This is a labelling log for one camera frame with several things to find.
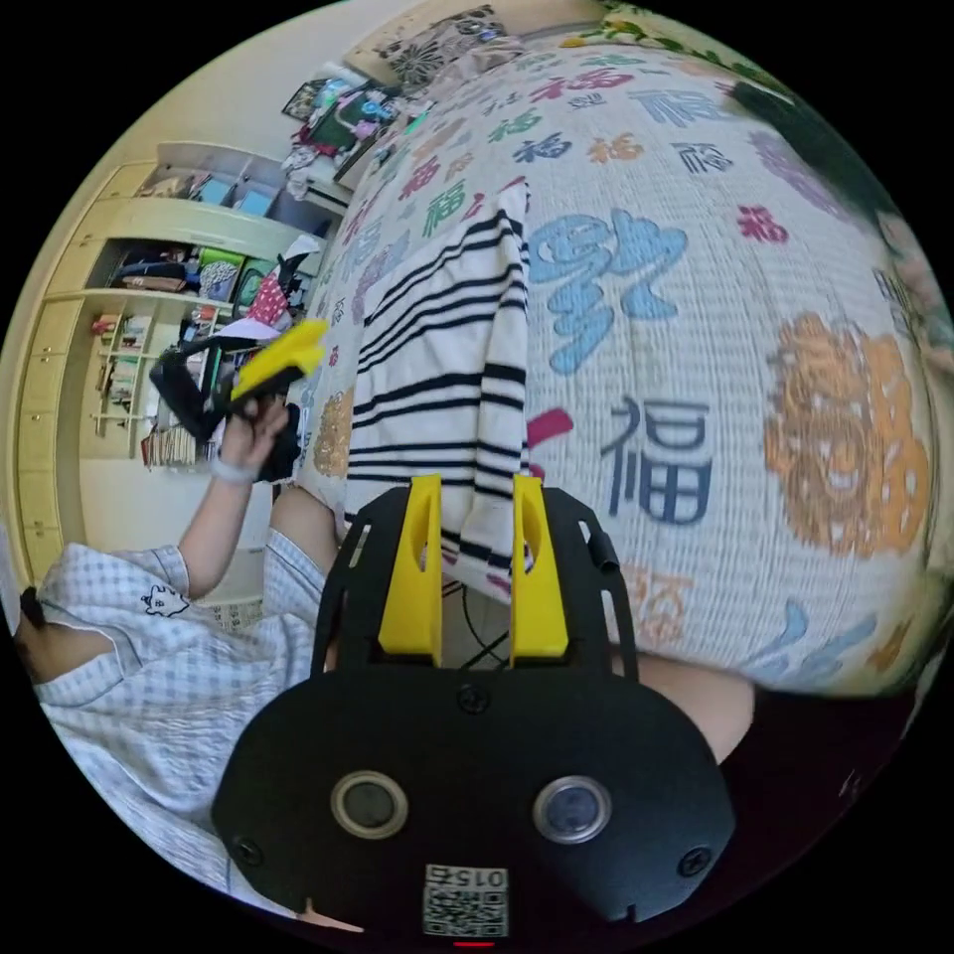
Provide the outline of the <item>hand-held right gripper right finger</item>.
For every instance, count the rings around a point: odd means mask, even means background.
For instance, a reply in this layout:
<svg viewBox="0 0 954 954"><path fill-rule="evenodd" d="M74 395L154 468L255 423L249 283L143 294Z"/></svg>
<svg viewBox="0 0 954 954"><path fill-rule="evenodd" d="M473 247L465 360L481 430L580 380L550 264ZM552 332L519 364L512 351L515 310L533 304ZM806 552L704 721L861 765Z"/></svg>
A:
<svg viewBox="0 0 954 954"><path fill-rule="evenodd" d="M569 638L557 557L538 478L515 476L513 516L511 666L560 661Z"/></svg>

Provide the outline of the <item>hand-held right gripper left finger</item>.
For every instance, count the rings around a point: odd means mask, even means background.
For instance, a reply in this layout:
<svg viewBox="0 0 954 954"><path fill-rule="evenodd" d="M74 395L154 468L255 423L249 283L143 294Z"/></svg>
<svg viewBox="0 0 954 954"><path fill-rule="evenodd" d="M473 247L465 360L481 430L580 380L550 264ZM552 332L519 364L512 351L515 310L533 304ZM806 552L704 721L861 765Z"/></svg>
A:
<svg viewBox="0 0 954 954"><path fill-rule="evenodd" d="M407 489L379 644L390 656L441 664L441 481L437 474L417 476Z"/></svg>

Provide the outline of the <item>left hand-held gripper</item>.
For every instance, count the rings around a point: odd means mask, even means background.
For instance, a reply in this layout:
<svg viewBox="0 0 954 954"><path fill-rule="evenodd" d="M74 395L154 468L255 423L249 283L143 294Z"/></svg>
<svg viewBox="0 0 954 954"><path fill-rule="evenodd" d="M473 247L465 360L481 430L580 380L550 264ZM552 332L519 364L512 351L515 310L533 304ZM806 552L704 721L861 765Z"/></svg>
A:
<svg viewBox="0 0 954 954"><path fill-rule="evenodd" d="M285 394L311 376L323 361L329 328L326 321L306 321L267 347L231 335L179 343L161 353L149 379L178 423L207 443L242 404Z"/></svg>

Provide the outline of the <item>person's left hand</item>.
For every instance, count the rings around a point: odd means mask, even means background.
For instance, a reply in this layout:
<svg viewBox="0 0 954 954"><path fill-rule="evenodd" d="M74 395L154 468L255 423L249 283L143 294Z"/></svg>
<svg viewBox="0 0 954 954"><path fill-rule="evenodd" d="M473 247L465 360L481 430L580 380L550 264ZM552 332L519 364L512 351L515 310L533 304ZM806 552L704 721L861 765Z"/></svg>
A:
<svg viewBox="0 0 954 954"><path fill-rule="evenodd" d="M226 424L219 449L231 479L250 483L258 477L287 420L283 396L250 398L241 405Z"/></svg>

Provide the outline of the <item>person's right hand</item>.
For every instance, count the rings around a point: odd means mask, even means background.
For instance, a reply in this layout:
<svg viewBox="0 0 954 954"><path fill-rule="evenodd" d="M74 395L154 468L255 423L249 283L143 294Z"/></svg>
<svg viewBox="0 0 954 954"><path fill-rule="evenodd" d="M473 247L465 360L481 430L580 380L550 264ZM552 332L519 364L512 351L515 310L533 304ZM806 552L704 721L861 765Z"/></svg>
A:
<svg viewBox="0 0 954 954"><path fill-rule="evenodd" d="M305 909L296 914L298 920L320 926L322 928L335 929L351 933L363 933L365 929L363 927L341 921L339 919L326 916L318 912L312 905L311 899L308 899L305 903Z"/></svg>

